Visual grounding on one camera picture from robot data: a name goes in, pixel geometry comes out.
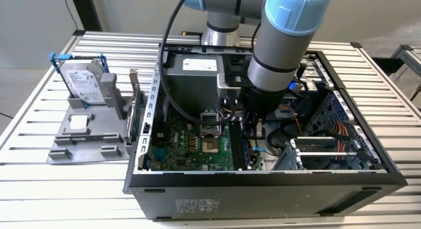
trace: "white wall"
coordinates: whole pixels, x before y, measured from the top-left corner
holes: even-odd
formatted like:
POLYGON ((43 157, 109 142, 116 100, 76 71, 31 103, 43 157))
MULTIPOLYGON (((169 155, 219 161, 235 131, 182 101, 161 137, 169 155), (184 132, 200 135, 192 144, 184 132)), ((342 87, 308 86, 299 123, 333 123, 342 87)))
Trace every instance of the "white wall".
MULTIPOLYGON (((421 17, 421 0, 332 0, 325 22, 315 39, 356 41, 395 30, 421 17)), ((94 0, 105 10, 100 15, 108 31, 161 34, 177 0, 94 0)), ((201 32, 205 13, 181 8, 172 34, 201 32)), ((253 27, 241 26, 240 34, 251 36, 253 27)))
POLYGON ((0 68, 46 68, 49 53, 61 51, 74 29, 64 0, 0 0, 0 68))

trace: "slotted aluminum workbench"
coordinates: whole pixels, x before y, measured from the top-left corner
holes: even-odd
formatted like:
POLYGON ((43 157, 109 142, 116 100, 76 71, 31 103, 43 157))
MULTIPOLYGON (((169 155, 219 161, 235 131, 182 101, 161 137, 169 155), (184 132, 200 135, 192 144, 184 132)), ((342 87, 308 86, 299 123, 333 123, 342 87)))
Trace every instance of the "slotted aluminum workbench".
MULTIPOLYGON (((158 42, 153 35, 86 32, 61 53, 102 52, 117 87, 130 95, 128 69, 138 69, 146 92, 158 42)), ((168 42, 198 44, 198 38, 173 36, 168 42)), ((68 108, 68 92, 50 68, 0 137, 0 228, 421 228, 421 115, 362 49, 327 42, 308 49, 325 54, 408 186, 342 218, 150 222, 121 192, 126 162, 42 164, 68 108)))

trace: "gray drive holder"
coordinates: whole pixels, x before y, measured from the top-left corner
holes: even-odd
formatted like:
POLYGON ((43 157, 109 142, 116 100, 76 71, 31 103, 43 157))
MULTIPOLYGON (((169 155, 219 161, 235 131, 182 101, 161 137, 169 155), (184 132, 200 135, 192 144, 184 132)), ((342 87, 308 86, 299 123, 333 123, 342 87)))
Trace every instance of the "gray drive holder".
POLYGON ((113 73, 102 73, 98 85, 106 90, 105 104, 86 105, 80 98, 66 99, 69 108, 53 140, 47 164, 128 160, 136 147, 136 136, 133 141, 125 137, 126 129, 132 130, 126 126, 132 123, 132 120, 126 120, 126 112, 132 110, 132 105, 142 105, 136 103, 141 102, 136 98, 141 92, 122 98, 113 73))

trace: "green circuit board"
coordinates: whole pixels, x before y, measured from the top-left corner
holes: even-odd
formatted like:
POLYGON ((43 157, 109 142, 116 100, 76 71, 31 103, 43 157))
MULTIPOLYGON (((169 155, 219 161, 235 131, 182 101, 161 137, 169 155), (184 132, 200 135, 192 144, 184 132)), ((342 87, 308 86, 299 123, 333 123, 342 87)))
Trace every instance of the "green circuit board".
MULTIPOLYGON (((211 140, 217 152, 204 152, 203 144, 208 138, 198 137, 198 125, 190 124, 177 116, 170 117, 168 142, 165 147, 165 160, 152 160, 152 170, 160 171, 229 171, 233 170, 229 135, 227 125, 221 127, 219 138, 211 140)), ((260 169, 259 157, 251 170, 260 169)))

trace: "sticker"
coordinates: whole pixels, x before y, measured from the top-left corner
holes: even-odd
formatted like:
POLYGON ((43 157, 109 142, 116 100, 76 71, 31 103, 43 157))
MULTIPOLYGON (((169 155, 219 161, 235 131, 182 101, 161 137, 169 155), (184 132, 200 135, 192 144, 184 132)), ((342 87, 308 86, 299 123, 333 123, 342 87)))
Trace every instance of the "sticker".
POLYGON ((70 141, 85 141, 84 137, 72 137, 70 141))
POLYGON ((177 213, 215 213, 217 211, 219 203, 219 198, 174 199, 177 213))
POLYGON ((217 71, 216 60, 211 59, 184 59, 182 70, 217 71))
POLYGON ((70 116, 70 129, 84 129, 86 125, 86 115, 72 115, 70 116))
POLYGON ((89 104, 102 104, 105 101, 92 72, 88 70, 68 70, 66 75, 78 98, 89 104))

